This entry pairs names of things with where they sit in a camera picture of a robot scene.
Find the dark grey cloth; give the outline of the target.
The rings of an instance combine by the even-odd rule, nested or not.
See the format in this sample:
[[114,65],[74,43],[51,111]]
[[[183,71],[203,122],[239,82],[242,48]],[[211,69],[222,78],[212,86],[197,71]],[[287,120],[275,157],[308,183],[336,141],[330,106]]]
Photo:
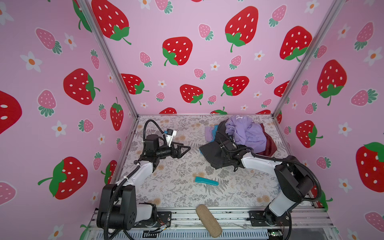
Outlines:
[[[215,140],[213,142],[200,146],[199,149],[203,154],[204,158],[210,163],[211,167],[213,167],[214,169],[217,170],[224,167],[233,166],[234,172],[236,172],[238,168],[245,168],[242,163],[242,158],[246,153],[249,152],[249,150],[244,145],[236,144],[234,138],[226,134],[225,122],[226,121],[222,121],[218,125]],[[239,154],[236,156],[234,161],[226,161],[221,156],[222,152],[220,148],[220,143],[225,141],[231,141],[233,145],[240,150]]]

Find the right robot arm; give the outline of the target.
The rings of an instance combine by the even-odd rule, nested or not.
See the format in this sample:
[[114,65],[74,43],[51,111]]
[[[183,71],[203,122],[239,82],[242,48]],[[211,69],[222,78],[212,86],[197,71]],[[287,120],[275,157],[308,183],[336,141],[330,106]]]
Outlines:
[[294,156],[283,159],[256,154],[251,147],[240,147],[232,139],[217,133],[223,162],[238,168],[253,169],[274,176],[280,186],[279,194],[268,204],[263,218],[275,226],[302,202],[316,202],[322,197],[321,184],[316,175]]

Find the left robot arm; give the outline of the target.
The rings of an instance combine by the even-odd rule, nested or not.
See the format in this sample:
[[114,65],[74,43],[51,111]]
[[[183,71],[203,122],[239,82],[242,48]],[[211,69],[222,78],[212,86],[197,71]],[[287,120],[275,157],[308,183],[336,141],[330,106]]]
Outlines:
[[160,160],[182,158],[191,148],[176,143],[177,131],[167,129],[160,135],[143,132],[143,151],[134,162],[135,168],[115,184],[104,186],[97,215],[97,226],[110,240],[119,232],[127,233],[136,225],[153,227],[159,224],[157,206],[137,203],[136,187],[141,186],[158,167]]

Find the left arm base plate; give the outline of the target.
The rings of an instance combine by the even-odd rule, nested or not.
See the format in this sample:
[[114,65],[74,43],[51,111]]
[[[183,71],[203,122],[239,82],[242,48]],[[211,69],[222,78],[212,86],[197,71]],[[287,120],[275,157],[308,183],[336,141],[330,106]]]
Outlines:
[[140,221],[134,225],[134,228],[159,228],[161,226],[169,227],[172,222],[172,212],[160,211],[156,216],[149,220]]

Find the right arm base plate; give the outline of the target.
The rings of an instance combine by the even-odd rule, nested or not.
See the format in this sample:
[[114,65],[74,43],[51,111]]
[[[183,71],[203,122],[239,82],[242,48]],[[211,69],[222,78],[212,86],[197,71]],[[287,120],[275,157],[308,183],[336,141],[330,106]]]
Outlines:
[[247,221],[251,222],[253,227],[289,227],[292,223],[291,217],[285,212],[277,217],[272,212],[249,211]]

